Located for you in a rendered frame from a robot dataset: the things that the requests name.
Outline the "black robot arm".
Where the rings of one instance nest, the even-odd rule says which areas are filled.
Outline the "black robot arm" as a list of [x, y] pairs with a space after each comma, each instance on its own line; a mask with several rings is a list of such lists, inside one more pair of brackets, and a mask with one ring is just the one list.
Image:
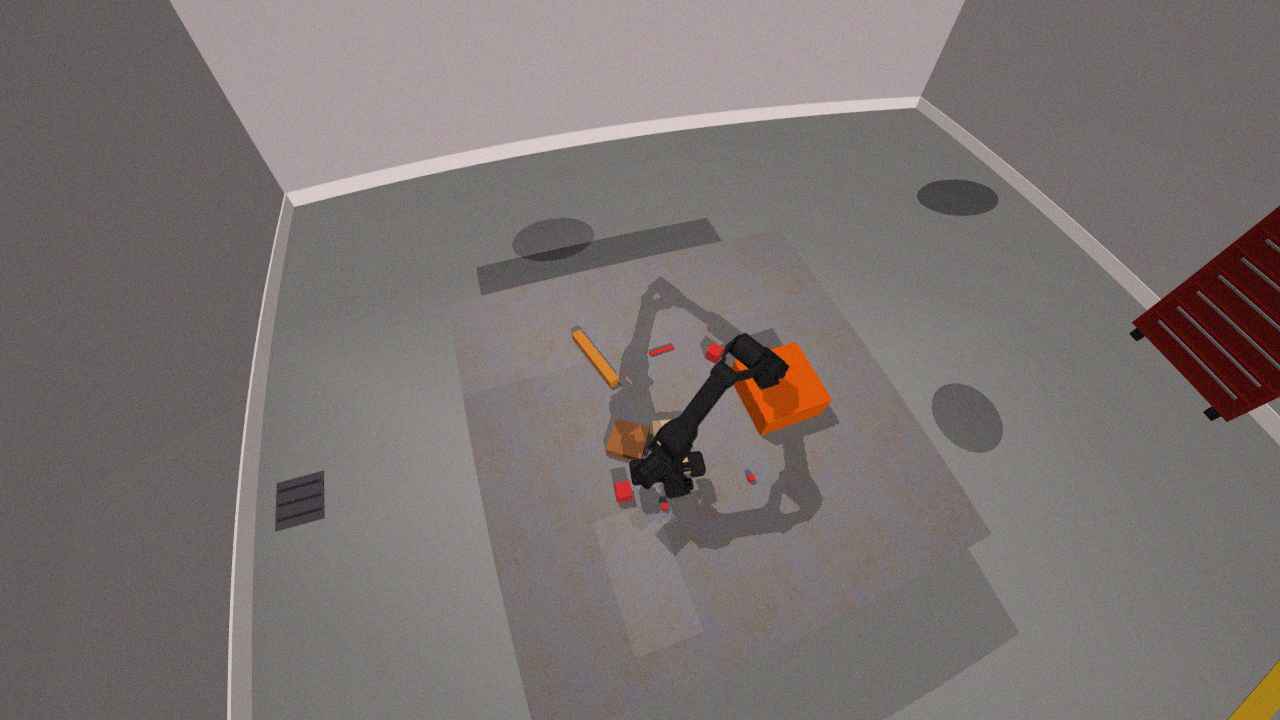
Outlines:
[[[748, 366], [748, 370], [736, 373], [726, 365], [723, 361], [728, 352]], [[646, 446], [652, 454], [634, 468], [634, 478], [645, 489], [660, 479], [666, 487], [667, 498], [690, 495], [694, 488], [692, 479], [684, 475], [682, 469], [669, 473], [668, 468], [671, 471], [678, 468], [691, 454], [692, 442], [698, 438], [698, 427], [724, 391], [739, 380], [753, 378], [759, 389], [780, 386], [780, 379], [785, 378], [786, 372], [788, 372], [788, 365], [771, 348], [763, 347], [748, 333], [737, 334], [728, 345], [724, 345], [722, 360], [713, 366], [710, 377], [684, 413], [660, 427], [660, 430]], [[657, 443], [658, 441], [660, 445]]]

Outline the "orange rectangular bar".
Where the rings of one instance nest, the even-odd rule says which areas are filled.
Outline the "orange rectangular bar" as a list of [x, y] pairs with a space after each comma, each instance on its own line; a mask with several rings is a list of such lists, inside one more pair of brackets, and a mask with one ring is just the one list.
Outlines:
[[605, 360], [596, 351], [596, 348], [588, 340], [588, 337], [582, 333], [582, 331], [579, 329], [579, 331], [575, 331], [571, 334], [572, 334], [573, 342], [579, 346], [579, 348], [582, 351], [582, 354], [588, 357], [588, 360], [593, 364], [593, 366], [596, 369], [596, 372], [602, 375], [602, 378], [605, 380], [607, 386], [609, 386], [612, 388], [612, 387], [620, 384], [620, 377], [614, 374], [614, 372], [605, 363]]

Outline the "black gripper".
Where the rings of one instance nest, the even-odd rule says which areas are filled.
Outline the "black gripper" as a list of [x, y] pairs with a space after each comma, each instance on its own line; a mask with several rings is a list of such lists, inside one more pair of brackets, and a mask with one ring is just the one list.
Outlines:
[[[689, 462], [682, 462], [678, 468], [675, 468], [672, 471], [668, 468], [668, 471], [673, 473], [673, 471], [677, 471], [680, 469], [682, 469], [684, 471], [689, 471], [689, 469], [690, 469], [690, 477], [703, 477], [705, 474], [705, 471], [707, 471], [707, 468], [704, 465], [701, 454], [699, 451], [695, 451], [695, 452], [689, 454], [687, 457], [689, 457], [687, 459]], [[644, 460], [644, 457], [643, 459], [635, 459], [635, 460], [631, 460], [628, 462], [630, 474], [631, 474], [631, 479], [632, 479], [632, 484], [634, 486], [640, 486], [640, 484], [634, 478], [632, 470], [634, 470], [634, 468], [637, 466], [637, 464], [643, 462], [643, 460]]]

